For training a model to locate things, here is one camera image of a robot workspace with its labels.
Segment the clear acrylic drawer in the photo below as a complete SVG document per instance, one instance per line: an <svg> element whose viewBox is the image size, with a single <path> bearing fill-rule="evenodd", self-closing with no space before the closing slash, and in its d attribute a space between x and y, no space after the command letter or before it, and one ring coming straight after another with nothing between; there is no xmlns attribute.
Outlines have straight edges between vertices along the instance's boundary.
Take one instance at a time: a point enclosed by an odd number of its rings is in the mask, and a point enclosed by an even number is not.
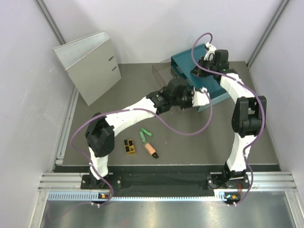
<svg viewBox="0 0 304 228"><path fill-rule="evenodd" d="M156 108L156 114L160 115L171 109L168 105L166 105L166 102L161 95L161 90L168 85L171 79L176 77L171 74L170 63L154 64L152 66L152 73L162 87L158 91L149 93L146 98L150 99L153 102L153 107Z"/></svg>

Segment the teal drawer cabinet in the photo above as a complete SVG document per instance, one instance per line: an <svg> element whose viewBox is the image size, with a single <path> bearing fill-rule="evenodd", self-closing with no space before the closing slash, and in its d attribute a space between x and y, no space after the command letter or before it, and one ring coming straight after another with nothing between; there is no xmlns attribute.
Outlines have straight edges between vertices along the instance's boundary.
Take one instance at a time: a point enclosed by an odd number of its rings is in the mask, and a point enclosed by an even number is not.
<svg viewBox="0 0 304 228"><path fill-rule="evenodd" d="M192 70L194 70L195 67L196 65L191 57L191 49L171 56L171 74L174 77L184 79L189 89L193 89L194 87L207 88L213 105L230 98L227 91L219 85L213 75L202 70L201 73L206 74L206 77L198 77L197 74L193 74Z"/></svg>

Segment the peach bottle black cap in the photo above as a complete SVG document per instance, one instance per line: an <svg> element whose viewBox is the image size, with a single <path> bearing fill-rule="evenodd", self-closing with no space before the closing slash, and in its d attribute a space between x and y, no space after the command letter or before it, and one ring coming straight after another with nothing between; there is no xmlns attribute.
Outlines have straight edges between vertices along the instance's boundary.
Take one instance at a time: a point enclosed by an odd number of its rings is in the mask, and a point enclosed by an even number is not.
<svg viewBox="0 0 304 228"><path fill-rule="evenodd" d="M156 150L152 147L152 145L151 145L150 143L146 142L143 146L144 146L145 150L146 150L152 157L154 157L155 159L158 159L158 158L159 158L159 156L158 156Z"/></svg>

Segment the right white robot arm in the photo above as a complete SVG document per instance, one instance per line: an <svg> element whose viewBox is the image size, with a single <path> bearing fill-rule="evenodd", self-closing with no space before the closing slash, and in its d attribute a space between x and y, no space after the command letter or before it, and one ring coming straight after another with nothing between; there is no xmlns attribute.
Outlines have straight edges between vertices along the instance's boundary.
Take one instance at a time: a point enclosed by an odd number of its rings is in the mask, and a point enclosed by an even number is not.
<svg viewBox="0 0 304 228"><path fill-rule="evenodd" d="M206 54L195 61L192 74L213 76L232 98L235 108L231 125L235 133L230 157L224 165L222 183L233 188L246 179L248 155L252 144L261 136L266 124L266 98L246 86L237 72L229 68L228 51L205 45Z"/></svg>

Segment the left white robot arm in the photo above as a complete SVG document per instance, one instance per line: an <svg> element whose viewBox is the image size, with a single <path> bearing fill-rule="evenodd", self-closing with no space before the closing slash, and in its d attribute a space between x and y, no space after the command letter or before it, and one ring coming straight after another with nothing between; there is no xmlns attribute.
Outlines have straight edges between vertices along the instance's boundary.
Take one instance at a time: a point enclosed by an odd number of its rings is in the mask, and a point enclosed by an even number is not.
<svg viewBox="0 0 304 228"><path fill-rule="evenodd" d="M173 106L193 107L195 89L189 89L183 79L169 81L159 91L151 92L119 113L107 114L92 121L85 133L91 157L90 183L103 188L108 182L108 155L114 150L115 137L126 128L154 115L167 112Z"/></svg>

